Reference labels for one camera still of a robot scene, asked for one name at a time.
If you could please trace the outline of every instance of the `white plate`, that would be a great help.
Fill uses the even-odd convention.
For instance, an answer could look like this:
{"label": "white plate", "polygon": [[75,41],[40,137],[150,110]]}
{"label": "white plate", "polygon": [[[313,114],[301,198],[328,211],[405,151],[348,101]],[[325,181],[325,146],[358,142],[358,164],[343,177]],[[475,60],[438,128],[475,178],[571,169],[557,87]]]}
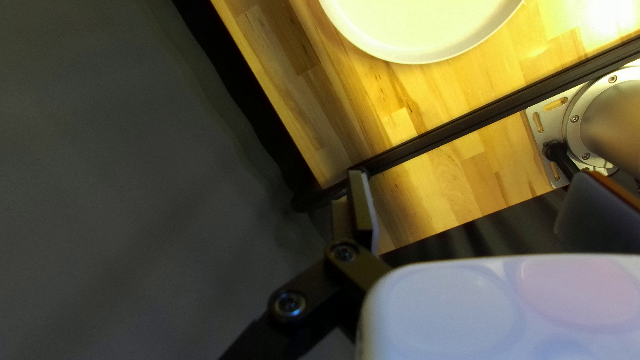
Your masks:
{"label": "white plate", "polygon": [[432,63],[496,32],[524,0],[320,0],[361,50],[394,63]]}

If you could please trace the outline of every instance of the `wooden tabletop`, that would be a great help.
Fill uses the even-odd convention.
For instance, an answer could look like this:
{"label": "wooden tabletop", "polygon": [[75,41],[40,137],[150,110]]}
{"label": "wooden tabletop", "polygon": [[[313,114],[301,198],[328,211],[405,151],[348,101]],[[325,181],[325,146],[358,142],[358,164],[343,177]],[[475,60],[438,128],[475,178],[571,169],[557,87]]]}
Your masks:
{"label": "wooden tabletop", "polygon": [[[212,0],[318,181],[640,33],[637,0],[526,0],[449,60],[401,65],[346,40],[318,0]],[[552,189],[522,113],[371,179],[380,252]]]}

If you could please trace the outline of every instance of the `wood grain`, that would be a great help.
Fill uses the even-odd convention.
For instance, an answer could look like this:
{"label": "wood grain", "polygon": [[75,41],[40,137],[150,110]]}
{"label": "wood grain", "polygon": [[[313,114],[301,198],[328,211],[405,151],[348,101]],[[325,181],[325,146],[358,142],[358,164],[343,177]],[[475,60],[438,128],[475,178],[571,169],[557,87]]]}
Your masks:
{"label": "wood grain", "polygon": [[[323,186],[354,163],[640,32],[636,0],[527,0],[479,46],[402,65],[356,48],[318,0],[212,2]],[[522,114],[371,185],[381,252],[552,189]]]}

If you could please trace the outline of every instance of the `screw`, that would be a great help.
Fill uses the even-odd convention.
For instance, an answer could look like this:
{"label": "screw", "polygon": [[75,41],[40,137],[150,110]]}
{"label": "screw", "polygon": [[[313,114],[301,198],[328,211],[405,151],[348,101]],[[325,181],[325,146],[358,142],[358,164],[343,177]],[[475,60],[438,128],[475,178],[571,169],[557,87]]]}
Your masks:
{"label": "screw", "polygon": [[351,245],[338,245],[331,250],[333,256],[341,261],[352,261],[358,251]]}
{"label": "screw", "polygon": [[284,293],[275,301],[276,313],[282,316],[299,315],[307,306],[305,297],[299,293]]}

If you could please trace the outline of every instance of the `slotted hole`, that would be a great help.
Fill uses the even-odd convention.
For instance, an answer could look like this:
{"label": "slotted hole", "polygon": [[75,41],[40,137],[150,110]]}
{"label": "slotted hole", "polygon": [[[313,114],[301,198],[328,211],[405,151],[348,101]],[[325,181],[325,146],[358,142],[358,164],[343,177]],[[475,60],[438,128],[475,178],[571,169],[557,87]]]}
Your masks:
{"label": "slotted hole", "polygon": [[558,172],[558,168],[556,167],[556,163],[551,161],[551,172],[554,173],[554,179],[556,181],[560,180],[560,173]]}
{"label": "slotted hole", "polygon": [[551,110],[557,108],[558,106],[562,106],[562,105],[566,104],[567,101],[569,101],[569,99],[567,99],[566,96],[562,97],[562,98],[560,98],[560,99],[558,99],[556,101],[552,101],[552,102],[544,105],[542,107],[542,110],[551,111]]}
{"label": "slotted hole", "polygon": [[533,122],[536,123],[536,127],[538,128],[538,134],[542,134],[545,132],[545,128],[542,127],[542,123],[540,122],[540,115],[538,115],[538,113],[533,113]]}

